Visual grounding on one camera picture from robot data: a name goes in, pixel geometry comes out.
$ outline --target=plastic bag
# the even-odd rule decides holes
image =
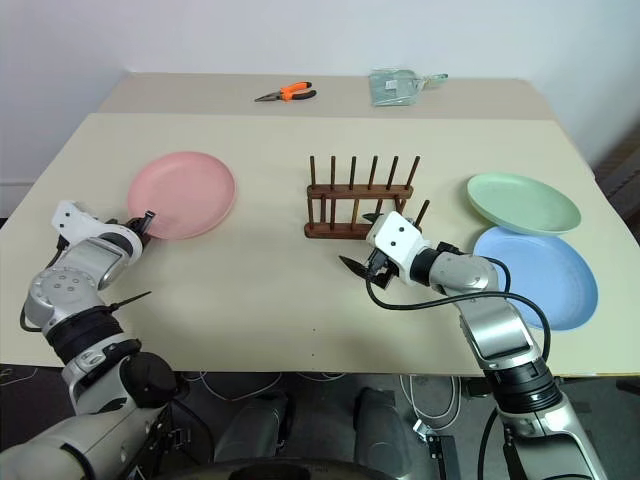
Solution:
[[[412,105],[423,88],[440,85],[448,77],[446,73],[421,77],[413,70],[397,68],[374,70],[369,75],[371,101],[374,107]]]

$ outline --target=cable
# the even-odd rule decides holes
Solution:
[[[296,372],[296,375],[298,375],[299,377],[302,378],[306,378],[307,380],[311,380],[312,382],[333,382],[335,380],[340,380],[342,377],[344,377],[346,375],[346,373],[339,373],[339,374],[335,374],[335,375],[327,375],[325,373],[321,373],[321,375],[325,378],[313,378],[309,375],[306,375],[304,373],[300,373],[300,372]]]
[[[184,373],[182,373],[180,376],[185,382],[192,383],[192,382],[199,382],[200,380],[202,380],[202,377],[204,377],[205,375],[206,375],[206,372],[199,372],[199,375],[194,378],[187,378]]]
[[[528,307],[530,307],[536,315],[540,318],[540,322],[542,323],[542,330],[544,332],[543,336],[543,347],[542,347],[542,358],[546,361],[549,358],[549,351],[551,350],[551,327],[549,327],[549,321],[547,320],[546,315],[542,311],[542,309],[529,300],[527,297],[523,297],[522,295],[518,295],[516,293],[511,292],[475,292],[475,293],[465,293],[463,295],[456,295],[453,297],[441,298],[438,300],[432,300],[429,302],[422,303],[414,303],[410,305],[393,305],[390,303],[385,303],[376,297],[376,294],[373,292],[373,288],[371,288],[371,278],[367,276],[365,279],[365,284],[367,287],[367,293],[373,302],[379,307],[385,308],[387,310],[423,310],[425,308],[431,307],[439,307],[441,305],[448,305],[450,303],[461,302],[463,300],[472,300],[474,298],[509,298],[511,300],[518,300],[519,302],[524,303]]]
[[[211,463],[213,461],[213,456],[215,454],[215,442],[213,440],[213,434],[211,433],[211,430],[209,429],[207,424],[204,423],[204,420],[202,420],[202,418],[196,415],[196,413],[193,410],[187,407],[180,400],[176,400],[174,398],[172,402],[176,407],[178,407],[180,410],[182,410],[184,413],[190,416],[200,426],[200,428],[206,433],[207,440],[209,442],[209,457],[207,458],[207,463]]]
[[[489,260],[491,263],[495,265],[498,265],[502,269],[502,271],[504,272],[504,291],[508,293],[509,290],[511,290],[511,272],[509,271],[509,268],[497,258],[491,258],[491,257],[483,257],[483,258],[486,260]]]
[[[24,313],[24,305],[20,310],[20,328],[22,328],[25,332],[29,332],[29,333],[42,331],[40,327],[30,327],[29,325],[27,325],[27,316]]]
[[[227,397],[225,397],[223,395],[220,395],[213,388],[211,388],[211,385],[209,385],[207,383],[206,375],[207,375],[208,372],[200,372],[200,373],[204,374],[202,376],[202,378],[200,379],[202,381],[202,384],[204,385],[204,388],[206,388],[211,395],[213,395],[214,397],[216,397],[216,398],[218,398],[218,399],[220,399],[220,400],[222,400],[224,402],[238,402],[240,400],[245,400],[247,398],[255,397],[256,395],[269,390],[276,383],[278,383],[280,381],[280,379],[282,378],[282,372],[280,372],[278,374],[278,377],[273,382],[271,382],[269,385],[267,385],[266,387],[260,388],[260,389],[256,390],[255,392],[247,393],[246,395],[241,395],[241,396],[236,397],[236,398],[227,398]]]
[[[320,375],[322,375],[324,378],[333,378],[334,380],[337,380],[344,377],[346,373],[321,373]]]
[[[563,475],[554,475],[553,477],[547,477],[542,480],[559,480],[561,478],[586,478],[587,480],[593,480],[593,477],[589,475],[583,475],[581,473],[565,473]]]
[[[64,252],[64,249],[67,248],[68,245],[69,245],[69,242],[67,242],[62,235],[58,236],[58,245],[56,246],[56,253],[53,256],[53,258],[49,260],[49,263],[47,263],[47,266],[44,267],[45,270],[47,268],[51,268],[60,259],[60,255],[62,255],[62,252]],[[24,305],[20,310],[20,328],[22,328],[25,332],[29,332],[29,333],[42,332],[42,329],[40,327],[30,327],[29,325],[27,325],[27,316],[24,313]]]
[[[400,377],[400,388],[402,388],[402,393],[404,393],[404,398],[406,398],[407,402],[409,402],[409,405],[413,407],[413,411],[416,414],[416,417],[420,418],[420,415],[422,415],[425,418],[437,420],[439,418],[446,417],[451,413],[451,410],[453,410],[453,405],[456,400],[456,382],[454,377],[451,377],[451,400],[449,401],[449,405],[447,406],[447,409],[444,412],[436,415],[436,414],[425,413],[416,406],[415,399],[413,398],[413,375],[409,375],[409,390],[411,391],[411,396],[409,396],[409,394],[407,393],[407,389],[404,386],[404,380],[402,378],[402,375],[398,375],[398,376]]]
[[[445,430],[449,427],[451,427],[456,420],[458,419],[458,417],[460,416],[460,406],[462,403],[462,383],[460,381],[460,378],[458,378],[458,388],[457,388],[457,394],[456,394],[456,382],[454,380],[453,377],[451,377],[451,401],[449,402],[449,406],[447,407],[447,410],[438,415],[438,416],[429,416],[426,415],[424,412],[422,412],[417,406],[416,406],[416,402],[415,402],[415,398],[413,396],[413,376],[410,375],[409,376],[409,391],[410,393],[410,397],[407,396],[407,391],[404,387],[404,383],[402,381],[402,375],[400,375],[400,386],[402,387],[402,392],[405,394],[405,397],[407,398],[407,401],[409,402],[409,405],[411,405],[413,407],[413,413],[416,415],[416,418],[421,420],[421,417],[425,417],[427,420],[437,420],[439,418],[443,418],[446,417],[447,415],[449,415],[451,413],[451,409],[453,408],[454,403],[456,403],[456,412],[454,413],[453,417],[451,418],[451,420],[449,420],[445,425],[442,425],[440,427],[433,427],[430,424],[427,424],[427,426],[431,429],[434,430],[436,432],[439,432],[441,430]]]
[[[496,421],[496,417],[498,416],[498,409],[494,408],[487,418],[487,423],[484,425],[484,430],[482,431],[482,439],[480,440],[480,451],[478,452],[478,480],[484,479],[484,456],[487,453],[487,443],[489,442],[489,434],[491,434],[491,428],[493,427],[493,422]]]
[[[0,378],[2,376],[6,376],[6,375],[10,375],[12,370],[10,368],[7,368],[5,370],[2,371],[2,374],[0,375]],[[26,377],[22,377],[22,378],[16,378],[15,380],[10,380],[8,382],[4,382],[4,383],[0,383],[0,387],[6,387],[7,385],[11,385],[12,383],[18,383],[18,382],[24,382],[25,380],[30,380],[33,377],[36,376],[36,373],[38,373],[38,367],[33,369],[33,373],[31,373],[30,375],[27,375]]]

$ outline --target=wooden peg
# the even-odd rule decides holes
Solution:
[[[373,178],[376,175],[376,165],[378,165],[378,156],[374,155],[373,163],[371,164],[371,172],[369,173],[369,184],[367,185],[367,188],[369,190],[371,190],[371,185],[373,185]]]
[[[320,199],[320,223],[327,223],[327,197]]]
[[[331,230],[336,226],[336,199],[331,200]]]
[[[309,210],[309,228],[313,230],[313,200],[307,199],[307,209]]]
[[[353,190],[353,180],[356,177],[356,157],[351,157],[351,175],[349,176],[349,190]]]
[[[331,155],[331,190],[336,184],[336,156]]]
[[[429,207],[429,203],[430,203],[429,200],[425,200],[424,203],[422,204],[420,213],[418,213],[418,217],[416,218],[416,221],[414,223],[416,227],[420,226],[420,222],[422,222],[422,217],[424,217],[424,214],[427,211],[427,208]]]
[[[411,173],[409,174],[409,179],[404,186],[405,190],[409,190],[411,186],[411,182],[413,181],[413,176],[416,174],[416,169],[418,168],[418,164],[420,163],[420,155],[416,156],[416,159],[413,161],[413,166],[411,167]]]
[[[356,219],[358,218],[358,205],[360,204],[359,199],[355,199],[353,201],[353,212],[351,213],[351,230],[353,230],[356,226]]]
[[[311,164],[311,186],[316,186],[316,159],[313,155],[309,157],[309,162]]]
[[[393,163],[391,164],[391,171],[389,172],[389,180],[387,180],[387,190],[391,188],[393,183],[393,176],[396,174],[396,167],[398,166],[398,156],[393,157]]]

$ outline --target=orange pliers handle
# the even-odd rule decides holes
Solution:
[[[256,98],[255,101],[273,102],[274,100],[284,100],[285,102],[288,102],[290,100],[304,100],[306,98],[315,97],[316,93],[318,93],[315,90],[307,90],[306,92],[295,93],[299,92],[300,90],[305,90],[309,87],[311,87],[311,82],[294,83],[293,85],[289,85],[288,87],[282,87],[277,92],[268,93],[267,95],[263,95],[260,98]]]
[[[315,97],[316,91],[309,90],[307,92],[295,93],[300,90],[304,90],[306,88],[311,87],[311,82],[298,82],[293,85],[289,85],[288,87],[282,87],[280,89],[280,95],[282,100],[288,102],[290,100],[304,100],[306,98]]]

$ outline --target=black cable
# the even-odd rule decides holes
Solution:
[[[40,327],[30,327],[27,325],[27,316],[24,314],[24,306],[22,310],[20,310],[20,328],[22,328],[25,332],[41,332],[42,329]]]
[[[484,430],[482,431],[482,439],[480,440],[480,451],[478,452],[478,480],[484,479],[484,456],[487,453],[487,443],[489,442],[489,435],[491,434],[491,428],[493,427],[493,422],[496,421],[496,417],[498,416],[498,409],[494,408],[487,418],[487,423],[484,425]]]
[[[200,418],[193,410],[187,407],[180,400],[176,400],[174,398],[172,402],[176,407],[178,407],[184,413],[189,415],[200,426],[200,428],[202,428],[202,430],[207,434],[207,440],[209,441],[209,457],[207,458],[207,463],[213,462],[213,456],[215,453],[215,442],[213,440],[213,434],[211,433],[211,430],[209,429],[207,424],[204,423],[204,420],[202,420],[202,418]]]
[[[497,258],[491,258],[491,257],[483,257],[483,258],[485,258],[486,260],[489,260],[494,265],[498,265],[502,269],[502,271],[504,272],[504,291],[509,292],[509,290],[511,290],[511,272],[509,271],[509,268]]]
[[[554,475],[553,477],[547,477],[543,480],[559,480],[561,478],[586,478],[587,480],[593,480],[590,475],[583,475],[581,473],[565,473],[563,475]]]
[[[422,310],[425,308],[438,307],[440,305],[447,305],[449,303],[455,303],[463,300],[472,300],[474,298],[510,298],[512,300],[518,300],[519,302],[524,303],[528,307],[530,307],[536,315],[540,318],[540,322],[542,323],[543,330],[543,347],[542,347],[542,358],[547,361],[549,358],[549,352],[551,350],[551,327],[549,326],[549,321],[547,320],[546,315],[542,311],[542,309],[536,305],[533,301],[529,300],[522,295],[518,295],[516,293],[509,292],[509,288],[511,287],[511,275],[509,273],[509,269],[507,266],[500,262],[499,260],[493,258],[487,258],[491,263],[495,263],[496,265],[503,268],[505,272],[505,291],[504,292],[476,292],[476,293],[467,293],[463,295],[456,295],[453,297],[442,298],[439,300],[432,300],[429,302],[415,303],[412,305],[393,305],[389,303],[385,303],[376,297],[373,292],[373,288],[371,287],[371,277],[367,276],[365,278],[365,283],[367,286],[367,293],[373,302],[379,307],[385,308],[387,310]],[[497,409],[493,409],[491,415],[487,419],[487,423],[485,424],[484,431],[482,433],[482,440],[480,441],[480,450],[478,452],[478,480],[482,480],[484,478],[484,457],[487,450],[487,442],[489,441],[489,434],[491,433],[491,428],[493,427],[493,423],[498,416]]]
[[[67,242],[67,240],[62,235],[59,235],[58,244],[56,245],[56,254],[51,260],[49,260],[47,266],[44,267],[45,270],[52,267],[60,259],[60,255],[62,255],[62,252],[64,252],[64,249],[67,248],[67,246],[69,246],[69,242]],[[40,327],[30,327],[29,325],[27,325],[27,316],[24,313],[24,305],[20,310],[20,328],[22,328],[25,332],[30,333],[42,332],[42,329]]]
[[[58,261],[58,259],[60,258],[60,255],[62,255],[62,252],[64,252],[64,248],[62,248],[62,249],[59,248],[58,250],[56,250],[56,254],[49,261],[49,263],[47,263],[47,266],[45,267],[45,269],[52,267],[53,264]]]
[[[365,279],[365,283],[367,286],[367,293],[371,300],[378,305],[379,307],[385,308],[387,310],[423,310],[425,308],[431,307],[439,307],[441,305],[448,305],[449,303],[461,302],[463,300],[473,300],[474,298],[510,298],[511,300],[518,300],[519,302],[524,303],[528,307],[530,307],[536,315],[540,317],[540,322],[542,323],[542,330],[544,332],[543,337],[543,347],[542,347],[542,358],[547,361],[549,358],[549,351],[551,350],[551,327],[549,326],[549,321],[547,320],[546,315],[542,311],[542,309],[529,300],[527,297],[523,297],[522,295],[518,295],[517,293],[511,292],[475,292],[475,293],[465,293],[463,295],[456,295],[454,297],[446,297],[441,298],[439,300],[432,300],[430,302],[422,302],[422,303],[414,303],[410,305],[393,305],[391,303],[385,303],[376,297],[376,294],[373,293],[373,288],[371,288],[371,279],[367,277]]]

